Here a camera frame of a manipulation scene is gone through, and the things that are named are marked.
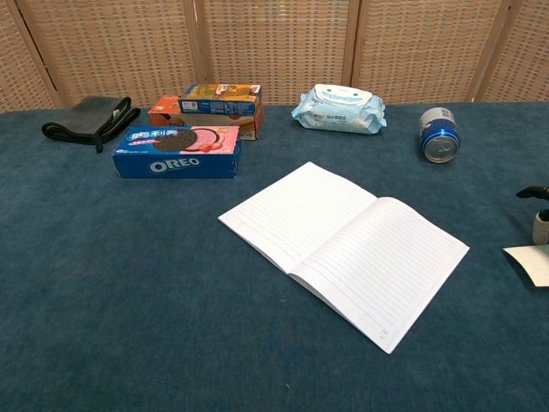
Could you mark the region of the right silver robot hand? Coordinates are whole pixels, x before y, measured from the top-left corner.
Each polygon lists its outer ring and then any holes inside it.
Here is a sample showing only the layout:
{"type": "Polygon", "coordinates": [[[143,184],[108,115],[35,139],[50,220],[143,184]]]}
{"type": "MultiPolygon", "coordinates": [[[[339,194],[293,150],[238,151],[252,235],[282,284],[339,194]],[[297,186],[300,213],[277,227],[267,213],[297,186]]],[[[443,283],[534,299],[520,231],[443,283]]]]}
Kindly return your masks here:
{"type": "MultiPolygon", "coordinates": [[[[519,198],[535,197],[547,201],[548,187],[532,185],[518,191],[516,196],[519,198]]],[[[533,222],[532,238],[535,245],[548,244],[548,209],[543,209],[536,213],[533,222]]]]}

